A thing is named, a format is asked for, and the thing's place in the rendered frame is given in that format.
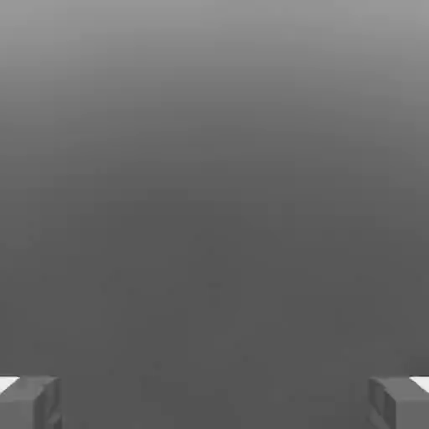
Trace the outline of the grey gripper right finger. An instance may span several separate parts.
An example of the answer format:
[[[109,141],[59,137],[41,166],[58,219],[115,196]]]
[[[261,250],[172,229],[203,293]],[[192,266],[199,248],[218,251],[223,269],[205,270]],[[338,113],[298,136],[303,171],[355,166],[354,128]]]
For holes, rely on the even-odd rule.
[[[371,377],[368,400],[374,429],[429,429],[429,376]]]

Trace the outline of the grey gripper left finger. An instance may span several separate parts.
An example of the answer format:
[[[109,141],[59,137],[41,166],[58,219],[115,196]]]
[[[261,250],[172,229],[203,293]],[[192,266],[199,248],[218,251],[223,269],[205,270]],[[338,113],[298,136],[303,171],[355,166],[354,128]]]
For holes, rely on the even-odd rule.
[[[63,429],[61,378],[0,375],[0,429]]]

